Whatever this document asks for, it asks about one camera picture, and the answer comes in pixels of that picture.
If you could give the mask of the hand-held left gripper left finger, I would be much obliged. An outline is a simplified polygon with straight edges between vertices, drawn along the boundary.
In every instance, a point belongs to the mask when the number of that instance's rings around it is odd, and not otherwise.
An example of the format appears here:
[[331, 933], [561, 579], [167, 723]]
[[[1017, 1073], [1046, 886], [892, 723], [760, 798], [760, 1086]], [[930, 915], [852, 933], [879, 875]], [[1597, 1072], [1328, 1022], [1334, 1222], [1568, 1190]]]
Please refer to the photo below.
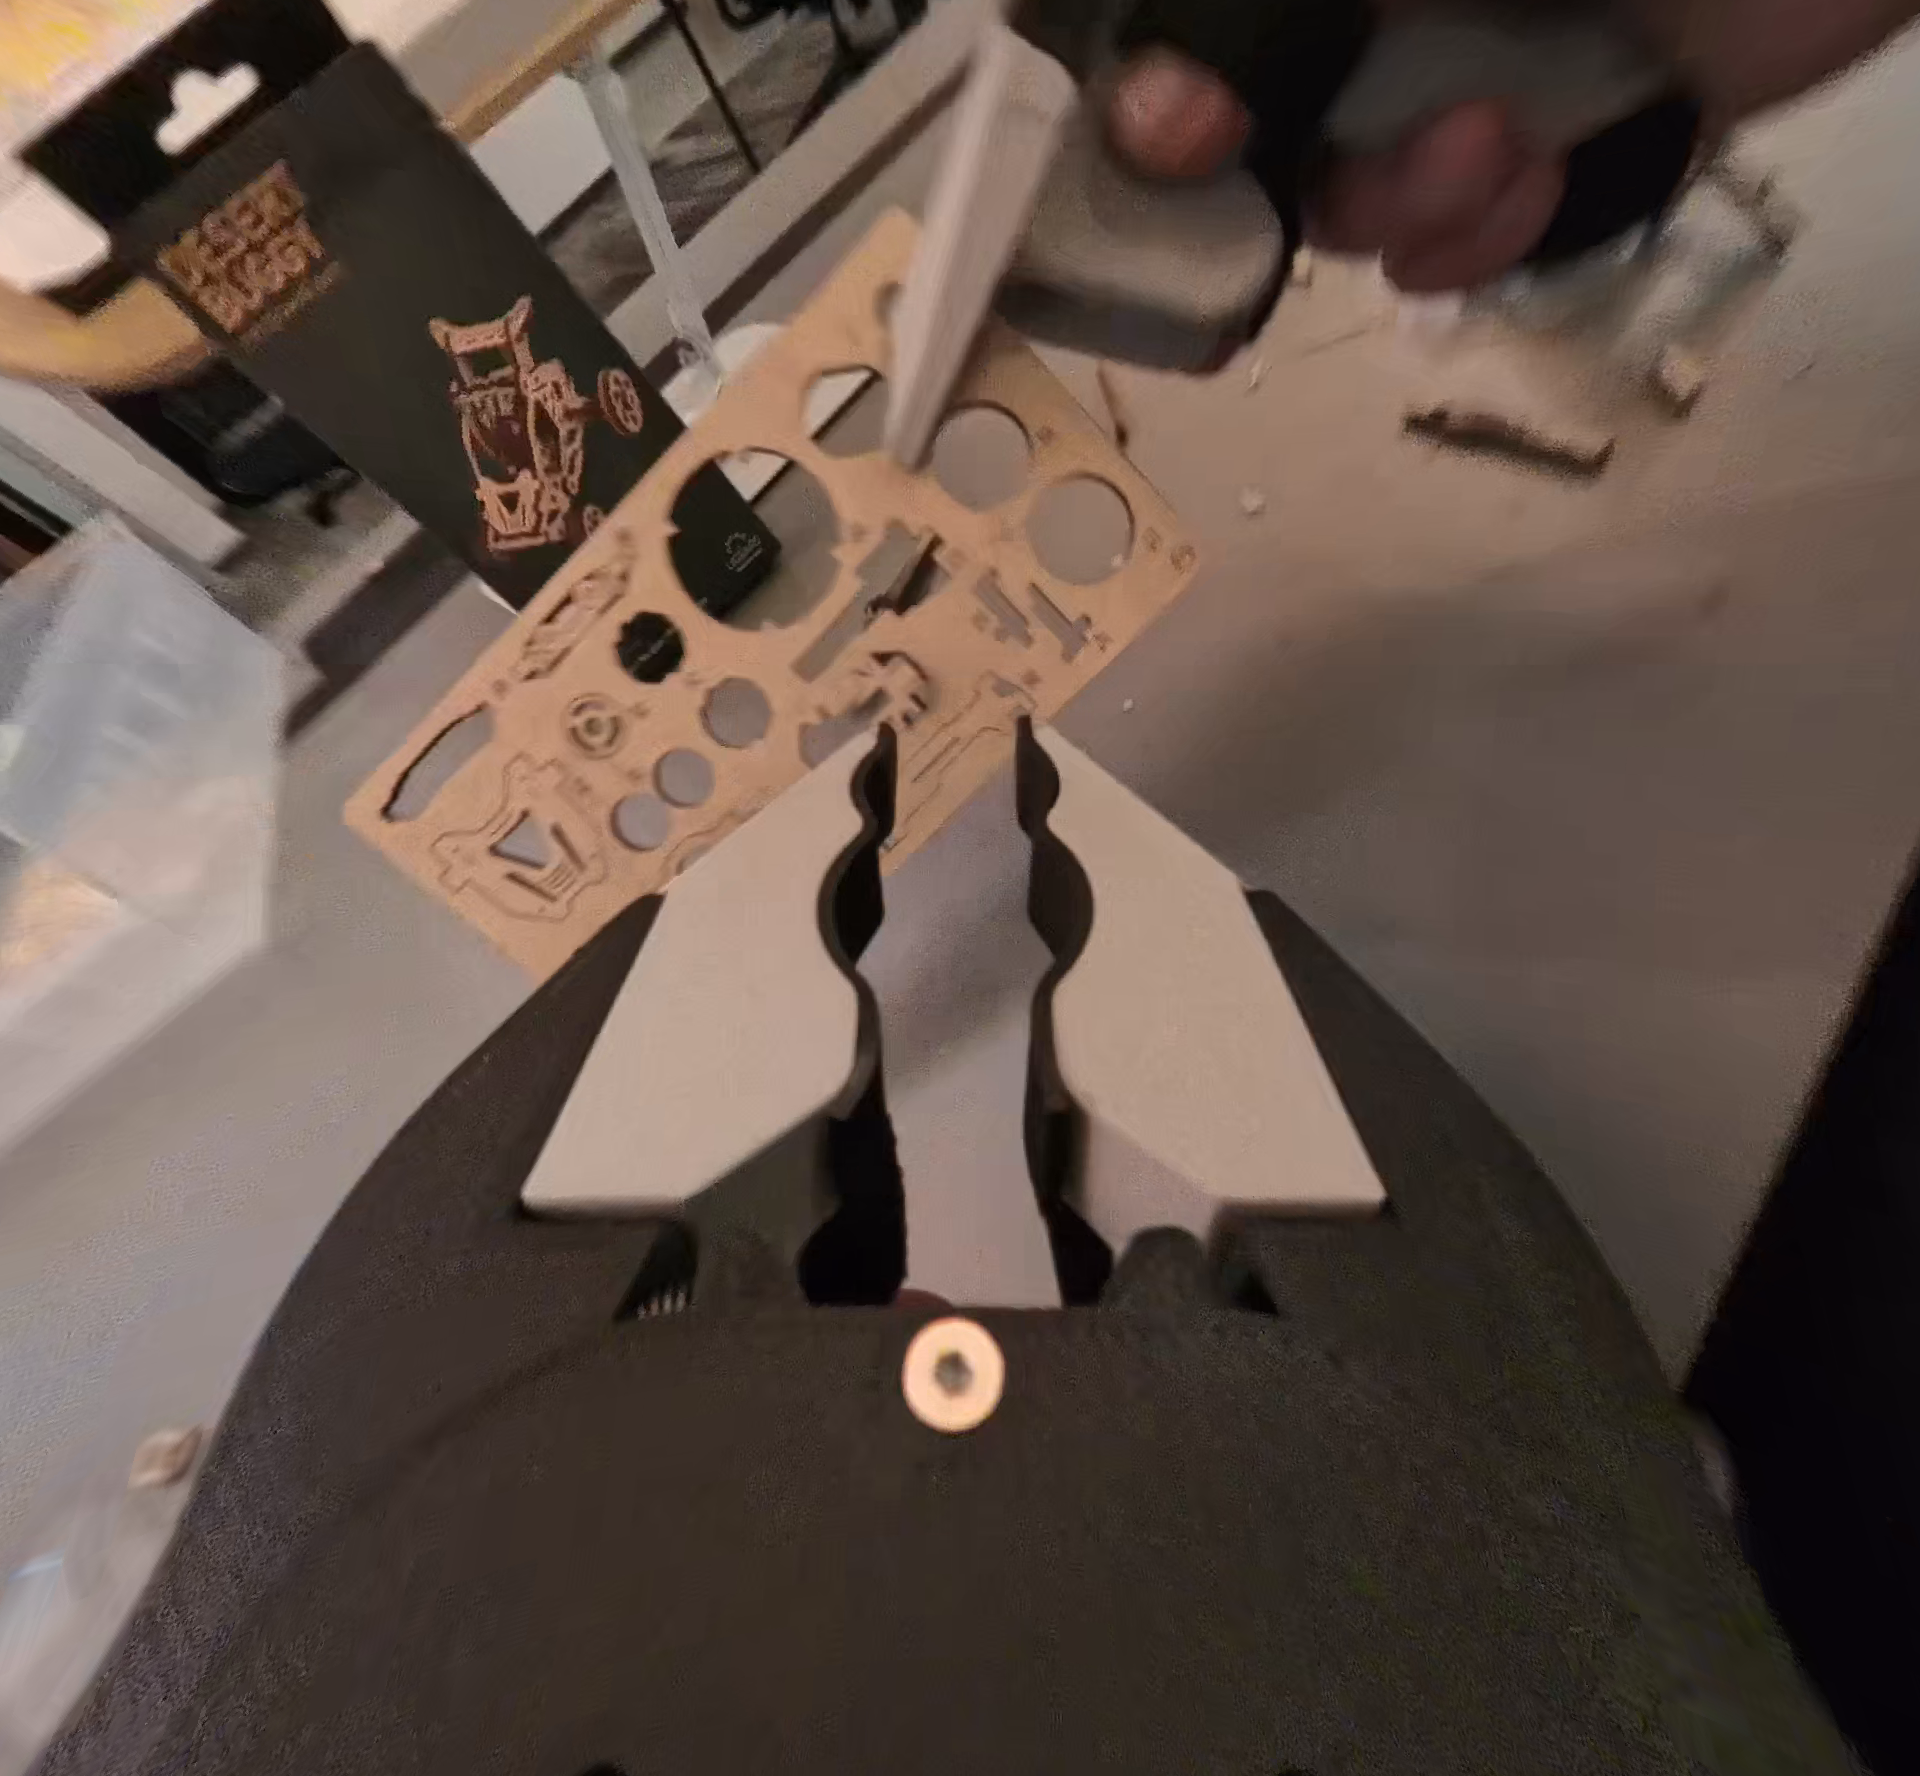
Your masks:
[[886, 1109], [879, 849], [897, 730], [837, 741], [652, 906], [645, 945], [518, 1190], [528, 1217], [652, 1217], [645, 1301], [722, 1237], [810, 1303], [892, 1303], [907, 1272]]

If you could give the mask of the clear plastic bin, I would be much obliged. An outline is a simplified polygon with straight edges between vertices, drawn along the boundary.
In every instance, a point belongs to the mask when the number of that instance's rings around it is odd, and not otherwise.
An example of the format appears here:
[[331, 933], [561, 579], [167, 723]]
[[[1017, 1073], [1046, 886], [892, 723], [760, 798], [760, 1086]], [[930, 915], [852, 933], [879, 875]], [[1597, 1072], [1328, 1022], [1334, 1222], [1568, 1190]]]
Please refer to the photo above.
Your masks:
[[0, 1142], [263, 948], [286, 664], [95, 518], [0, 599]]

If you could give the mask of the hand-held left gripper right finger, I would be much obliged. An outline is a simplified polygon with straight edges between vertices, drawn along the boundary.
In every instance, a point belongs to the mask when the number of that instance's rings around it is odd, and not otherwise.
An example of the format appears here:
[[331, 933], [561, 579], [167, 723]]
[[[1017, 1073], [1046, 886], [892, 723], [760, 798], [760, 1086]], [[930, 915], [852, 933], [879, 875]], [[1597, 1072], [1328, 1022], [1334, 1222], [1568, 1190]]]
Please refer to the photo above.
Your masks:
[[1046, 969], [1022, 1160], [1062, 1303], [1152, 1237], [1232, 1272], [1270, 1217], [1381, 1217], [1384, 1179], [1242, 886], [1053, 723], [1017, 723], [1017, 830]]

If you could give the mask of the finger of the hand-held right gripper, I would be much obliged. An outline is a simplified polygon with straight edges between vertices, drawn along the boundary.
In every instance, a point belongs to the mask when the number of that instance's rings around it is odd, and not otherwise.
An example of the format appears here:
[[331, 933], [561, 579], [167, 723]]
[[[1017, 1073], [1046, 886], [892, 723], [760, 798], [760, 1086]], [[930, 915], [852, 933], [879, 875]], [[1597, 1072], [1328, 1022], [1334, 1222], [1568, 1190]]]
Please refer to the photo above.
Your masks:
[[922, 471], [940, 430], [946, 399], [1037, 222], [1041, 187], [1075, 117], [1075, 77], [1017, 31], [1017, 6], [1022, 0], [993, 0], [970, 42], [922, 244], [892, 302], [879, 451], [904, 471]]

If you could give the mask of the rounded wooden board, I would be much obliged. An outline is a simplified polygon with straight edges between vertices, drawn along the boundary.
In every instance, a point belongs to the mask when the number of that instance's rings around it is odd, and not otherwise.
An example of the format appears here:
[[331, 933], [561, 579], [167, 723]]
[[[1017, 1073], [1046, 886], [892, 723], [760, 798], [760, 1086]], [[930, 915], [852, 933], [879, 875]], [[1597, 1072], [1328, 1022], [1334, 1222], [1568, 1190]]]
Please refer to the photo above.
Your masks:
[[[354, 42], [375, 42], [438, 111], [443, 131], [463, 149], [506, 125], [547, 79], [570, 77], [590, 44], [615, 44], [615, 31], [632, 22], [656, 0], [463, 0], [454, 20], [418, 33], [375, 33], [341, 22]], [[7, 257], [25, 257], [46, 228], [63, 254], [53, 257], [53, 289], [63, 280], [122, 280], [108, 248], [95, 244], [67, 200], [60, 200], [40, 176], [19, 175], [7, 200]], [[187, 381], [211, 365], [199, 329], [141, 279], [122, 280], [86, 319], [67, 319], [60, 302], [0, 292], [0, 371], [7, 381], [29, 381], [46, 390], [122, 399]]]

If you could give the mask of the wooden parts sheet round holes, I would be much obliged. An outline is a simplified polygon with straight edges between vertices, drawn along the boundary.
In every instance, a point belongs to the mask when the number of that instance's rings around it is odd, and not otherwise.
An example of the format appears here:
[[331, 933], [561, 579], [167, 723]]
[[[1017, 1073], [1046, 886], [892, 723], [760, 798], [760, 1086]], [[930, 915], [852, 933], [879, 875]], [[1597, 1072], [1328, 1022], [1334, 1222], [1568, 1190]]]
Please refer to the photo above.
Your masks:
[[[886, 849], [922, 849], [1012, 765], [1017, 719], [1060, 719], [1191, 592], [1176, 511], [1002, 323], [983, 323], [952, 409], [1022, 430], [1030, 467], [1002, 509], [970, 511], [938, 471], [805, 437], [816, 381], [892, 381], [886, 306], [916, 236], [916, 212], [879, 212], [342, 798], [368, 849], [528, 980], [789, 796], [832, 719], [897, 730]], [[794, 625], [714, 619], [664, 560], [679, 497], [731, 456], [776, 456], [832, 509], [832, 589]]]

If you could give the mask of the short wooden strip scrap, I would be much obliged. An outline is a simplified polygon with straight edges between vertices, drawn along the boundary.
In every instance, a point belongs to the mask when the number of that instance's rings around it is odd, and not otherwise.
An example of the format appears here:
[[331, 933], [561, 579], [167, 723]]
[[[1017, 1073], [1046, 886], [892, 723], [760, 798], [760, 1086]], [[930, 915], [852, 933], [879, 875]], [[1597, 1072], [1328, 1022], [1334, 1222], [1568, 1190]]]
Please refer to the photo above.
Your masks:
[[1507, 467], [1581, 476], [1581, 483], [1601, 476], [1608, 463], [1613, 463], [1608, 430], [1553, 425], [1553, 422], [1507, 417], [1507, 409], [1490, 409], [1490, 403], [1415, 403], [1405, 417], [1405, 430], [1425, 437], [1436, 451], [1490, 456], [1490, 463], [1507, 463]]

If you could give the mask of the dark model kit box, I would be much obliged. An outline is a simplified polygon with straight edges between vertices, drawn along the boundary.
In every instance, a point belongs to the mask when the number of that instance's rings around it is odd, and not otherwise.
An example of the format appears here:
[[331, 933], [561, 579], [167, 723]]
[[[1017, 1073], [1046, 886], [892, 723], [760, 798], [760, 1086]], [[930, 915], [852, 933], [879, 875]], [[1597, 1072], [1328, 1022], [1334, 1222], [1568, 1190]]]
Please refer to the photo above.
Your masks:
[[326, 0], [207, 0], [25, 146], [199, 338], [524, 612], [685, 437]]

